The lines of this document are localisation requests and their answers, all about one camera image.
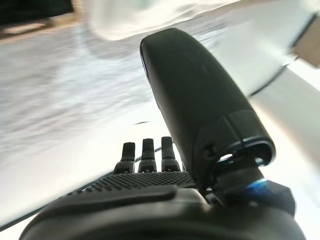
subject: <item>textured black surface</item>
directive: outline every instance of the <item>textured black surface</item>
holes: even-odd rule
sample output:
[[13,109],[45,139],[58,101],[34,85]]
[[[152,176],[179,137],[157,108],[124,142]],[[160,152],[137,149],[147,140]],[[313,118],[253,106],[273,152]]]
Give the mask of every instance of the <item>textured black surface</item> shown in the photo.
[[195,186],[195,183],[187,171],[118,174],[104,176],[91,186],[71,192],[69,195],[102,191],[123,191],[164,185],[191,188]]

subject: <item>robotic hand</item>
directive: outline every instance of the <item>robotic hand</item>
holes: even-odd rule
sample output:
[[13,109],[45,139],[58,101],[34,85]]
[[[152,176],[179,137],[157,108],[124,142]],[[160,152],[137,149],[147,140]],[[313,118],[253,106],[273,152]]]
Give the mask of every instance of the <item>robotic hand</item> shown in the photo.
[[127,142],[112,175],[48,205],[20,240],[304,240],[290,189],[258,168],[274,143],[219,62],[175,28],[145,37],[140,54],[172,136],[161,141],[161,172],[152,139],[137,173]]

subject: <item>gray carpet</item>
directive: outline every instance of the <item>gray carpet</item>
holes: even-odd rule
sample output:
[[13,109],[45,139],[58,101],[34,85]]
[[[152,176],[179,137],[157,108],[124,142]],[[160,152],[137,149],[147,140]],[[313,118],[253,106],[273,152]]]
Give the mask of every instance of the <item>gray carpet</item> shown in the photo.
[[[173,27],[214,51],[226,22],[211,14]],[[85,18],[77,26],[0,45],[0,164],[153,101],[139,55],[146,35],[105,41]]]

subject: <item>white surface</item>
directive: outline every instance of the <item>white surface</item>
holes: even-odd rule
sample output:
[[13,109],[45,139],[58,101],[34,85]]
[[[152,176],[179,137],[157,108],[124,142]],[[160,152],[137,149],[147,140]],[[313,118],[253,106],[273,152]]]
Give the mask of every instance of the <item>white surface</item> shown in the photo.
[[214,54],[248,96],[278,72],[312,14],[302,0],[277,0],[240,7],[229,15]]
[[295,219],[307,240],[320,236],[319,79],[319,70],[298,60],[251,99],[277,151],[275,161],[261,170],[291,188]]

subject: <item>black plastic housing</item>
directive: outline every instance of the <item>black plastic housing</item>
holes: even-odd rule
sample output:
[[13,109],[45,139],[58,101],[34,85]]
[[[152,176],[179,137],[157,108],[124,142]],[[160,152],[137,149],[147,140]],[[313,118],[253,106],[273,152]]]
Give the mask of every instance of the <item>black plastic housing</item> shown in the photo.
[[[205,185],[215,161],[226,154],[246,151],[260,166],[271,162],[272,139],[229,74],[197,40],[166,29],[145,37],[140,55],[172,139],[197,183]],[[204,157],[208,148],[212,156]]]

